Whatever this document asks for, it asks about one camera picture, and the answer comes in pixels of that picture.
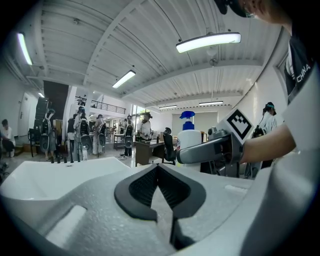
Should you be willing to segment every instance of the ceiling beam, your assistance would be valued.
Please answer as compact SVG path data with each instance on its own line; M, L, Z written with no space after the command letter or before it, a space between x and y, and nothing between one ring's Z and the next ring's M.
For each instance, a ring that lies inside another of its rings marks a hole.
M125 95L123 95L123 98L128 97L130 94L144 89L146 87L152 86L156 83L163 82L165 80L173 79L182 75L186 75L188 73L194 73L197 71L204 71L208 69L224 69L224 68L246 68L246 67L257 67L262 68L262 62L259 60L220 60L218 64L216 64L214 67L212 67L209 63L204 64L198 64L194 66L189 66L186 68L182 68L176 71L173 71L171 73L159 76L155 79L152 79L150 81L147 81L145 83L139 84L137 87L129 90Z
M136 7L138 7L142 2L145 0L133 0L131 1L120 13L115 17L115 19L111 22L111 24L107 27L106 31L103 33L102 37L100 38L98 44L96 45L88 67L86 69L85 77L83 80L83 85L85 86L88 81L88 77L90 75L91 69L96 61L96 59L99 57L99 53L102 49L102 46L107 41L108 37L111 35L111 33L114 31L114 29L119 25L119 23L129 14L131 13Z
M232 106L202 106L202 107L182 107L176 109L161 110L160 113L180 114L183 111L192 111L195 113L219 112L219 110L232 110Z
M40 58L41 64L44 67L44 75L47 76L49 73L49 68L45 56L44 42L42 39L42 28L41 28L41 20L42 20L42 9L43 9L44 1L39 1L34 7L34 42L36 46L36 51Z
M112 98L115 98L115 99L129 102L129 103L138 105L139 107L142 107L142 108L146 107L145 104L143 104L142 102L140 102L138 100L131 99L131 98L130 99L123 99L123 98L121 98L121 95L119 93L116 93L112 90L103 88L103 87L96 85L96 84L93 84L93 83L91 83L90 85L84 86L82 84L73 83L70 81L63 80L63 79L52 78L52 77L48 77L48 76L27 76L27 78L32 79L32 80L50 81L50 82L60 83L60 84L68 85L68 86L75 86L77 88L81 88L86 91L98 92L98 93L104 94L106 96L110 96Z
M73 69L69 69L66 67L62 67L62 66L58 66L58 65L54 65L54 64L47 64L48 67L51 67L53 70L57 70L57 71L61 71L61 72L65 72L65 73L73 73L73 74L79 74L79 75L85 75L84 73L77 71L77 70L73 70Z
M163 101L157 101L145 104L146 108L154 107L154 106L160 106L160 105L169 105L174 104L178 102L186 102L186 101L194 101L194 100L204 100L204 99L215 99L215 98L230 98L230 97L242 97L243 93L241 91L236 92L219 92L219 93L206 93L206 94L198 94L198 95L192 95L187 97L181 97L181 98L173 98Z

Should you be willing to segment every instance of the cable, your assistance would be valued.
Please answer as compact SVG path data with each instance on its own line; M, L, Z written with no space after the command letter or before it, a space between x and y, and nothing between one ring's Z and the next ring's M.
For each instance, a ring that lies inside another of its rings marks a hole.
M125 155L122 155L122 150L120 151L120 156L118 156L118 159L121 161L124 161L127 159L127 157Z

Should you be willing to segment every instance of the fluorescent light fixture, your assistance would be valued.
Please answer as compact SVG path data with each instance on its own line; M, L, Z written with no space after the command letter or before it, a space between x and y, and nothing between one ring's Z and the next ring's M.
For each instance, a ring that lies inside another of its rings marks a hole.
M203 105L217 105L217 104L223 104L223 101L212 101L212 102L203 102L203 103L199 103L200 106Z
M18 40L19 40L20 47L22 49L24 58L26 60L26 63L28 63L30 66L32 66L32 61L31 61L29 53L28 53L24 34L18 33Z
M184 42L180 42L176 45L176 49L179 53L184 53L196 48L204 46L213 46L220 44L234 44L241 42L240 33L218 33L218 34L207 34L204 36L195 37Z
M126 81L128 81L130 78L134 77L135 75L136 75L136 72L130 70L123 77L121 77L112 87L113 88L118 88L119 86L124 84Z
M159 107L159 109L171 109L171 108L176 108L177 105L173 105L173 106L161 106Z

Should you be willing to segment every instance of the desk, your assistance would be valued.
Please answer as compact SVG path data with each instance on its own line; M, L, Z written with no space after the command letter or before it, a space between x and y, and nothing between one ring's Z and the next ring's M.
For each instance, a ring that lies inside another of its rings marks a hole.
M138 164L148 165L151 156L162 159L162 163L165 161L165 143L156 141L149 141L150 144L144 142L135 142L135 167Z
M121 139L124 139L124 134L115 134L113 136L113 149L118 150L119 148L125 147L125 141L122 141Z

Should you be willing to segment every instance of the dark hat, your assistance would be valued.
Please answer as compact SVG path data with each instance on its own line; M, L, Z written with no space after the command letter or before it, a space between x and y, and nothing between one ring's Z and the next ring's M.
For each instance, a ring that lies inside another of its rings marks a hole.
M244 12L244 10L241 9L239 5L240 0L214 0L214 1L221 14L223 15L227 14L227 11L228 11L227 6L230 6L231 10L235 14L239 15L240 17L247 18L246 13Z
M151 116L151 114L150 114L150 113L145 113L145 114L144 114L144 116L148 116L148 117L149 117L149 119L150 119L150 118L152 118L152 116Z
M269 107L269 108L273 108L273 110L274 110L274 116L277 114L277 112L276 112L276 109L275 109L275 105L270 101L270 102L268 102L267 104L265 104L265 107L267 108L267 107Z

